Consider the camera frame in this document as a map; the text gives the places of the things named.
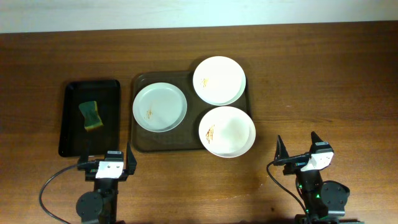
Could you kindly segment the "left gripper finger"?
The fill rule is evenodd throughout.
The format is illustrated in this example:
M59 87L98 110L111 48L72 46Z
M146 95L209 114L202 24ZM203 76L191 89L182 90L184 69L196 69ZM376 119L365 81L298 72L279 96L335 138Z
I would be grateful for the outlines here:
M89 140L85 140L83 143L83 146L81 148L80 158L78 160L79 164L88 162L90 146L91 146L91 142Z
M134 157L134 154L132 153L131 145L128 142L126 146L126 160L127 160L127 165L126 165L126 172L128 175L134 175L137 167L137 161L136 158Z

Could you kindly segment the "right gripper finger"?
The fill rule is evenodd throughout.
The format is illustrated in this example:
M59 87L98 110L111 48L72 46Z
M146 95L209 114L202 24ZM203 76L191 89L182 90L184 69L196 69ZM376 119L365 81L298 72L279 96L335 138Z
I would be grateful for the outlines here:
M312 144L314 144L314 145L323 145L324 144L324 141L321 140L321 138L318 136L318 134L315 131L312 131L310 134L311 134Z
M280 135L277 136L277 142L276 142L276 150L275 150L275 156L274 160L278 161L281 159L287 159L289 158L289 154L286 150L286 147L283 143L283 140Z

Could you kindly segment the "green yellow sponge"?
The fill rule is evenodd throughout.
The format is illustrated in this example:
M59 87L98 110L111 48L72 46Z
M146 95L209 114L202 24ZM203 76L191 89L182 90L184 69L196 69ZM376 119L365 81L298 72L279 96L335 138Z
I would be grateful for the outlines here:
M78 108L84 117L84 129L86 131L89 132L103 126L96 101L80 103Z

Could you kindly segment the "white plate bottom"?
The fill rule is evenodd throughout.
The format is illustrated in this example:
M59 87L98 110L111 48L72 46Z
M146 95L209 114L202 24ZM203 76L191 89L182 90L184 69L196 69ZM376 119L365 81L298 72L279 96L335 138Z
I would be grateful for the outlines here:
M202 117L198 135L204 148L224 158L239 157L253 146L256 128L253 120L243 110L220 106Z

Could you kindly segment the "white plate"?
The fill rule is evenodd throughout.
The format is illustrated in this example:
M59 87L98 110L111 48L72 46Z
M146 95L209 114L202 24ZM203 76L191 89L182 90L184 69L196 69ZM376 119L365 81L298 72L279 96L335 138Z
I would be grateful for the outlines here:
M224 106L242 96L246 87L246 75L235 60L214 56L196 67L192 82L196 94L204 102Z
M198 135L204 148L224 158L239 157L253 146L256 128L253 120L243 110L220 106L202 117Z

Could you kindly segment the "pale grey plate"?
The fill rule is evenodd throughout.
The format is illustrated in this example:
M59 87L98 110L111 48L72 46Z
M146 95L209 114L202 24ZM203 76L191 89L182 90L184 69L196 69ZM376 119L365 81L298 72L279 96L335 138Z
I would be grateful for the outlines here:
M187 113L183 92L170 83L147 85L135 96L132 113L137 124L147 131L162 133L176 128Z

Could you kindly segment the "white plate top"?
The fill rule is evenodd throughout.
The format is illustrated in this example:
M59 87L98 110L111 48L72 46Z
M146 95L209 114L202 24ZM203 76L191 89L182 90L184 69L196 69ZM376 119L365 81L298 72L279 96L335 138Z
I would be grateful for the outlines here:
M196 67L192 82L196 94L204 102L224 106L242 96L246 87L246 75L235 60L214 56Z

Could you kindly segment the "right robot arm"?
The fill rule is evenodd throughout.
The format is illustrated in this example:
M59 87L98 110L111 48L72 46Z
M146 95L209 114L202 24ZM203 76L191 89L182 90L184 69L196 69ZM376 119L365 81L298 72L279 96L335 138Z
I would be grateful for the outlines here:
M324 181L320 171L331 164L334 150L316 132L311 132L312 144L308 152L290 156L283 140L277 137L273 166L282 166L284 175L295 176L295 187L303 214L294 217L295 223L342 223L350 189L332 180Z

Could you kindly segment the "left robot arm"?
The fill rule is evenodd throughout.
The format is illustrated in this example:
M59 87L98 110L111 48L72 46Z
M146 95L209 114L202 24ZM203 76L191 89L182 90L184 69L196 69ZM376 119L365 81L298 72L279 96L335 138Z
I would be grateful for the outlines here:
M112 224L117 220L118 185L127 181L136 170L137 161L127 144L126 153L108 151L104 159L90 161L89 147L78 160L78 170L85 172L85 181L93 182L94 189L84 193L76 203L76 213L82 223Z

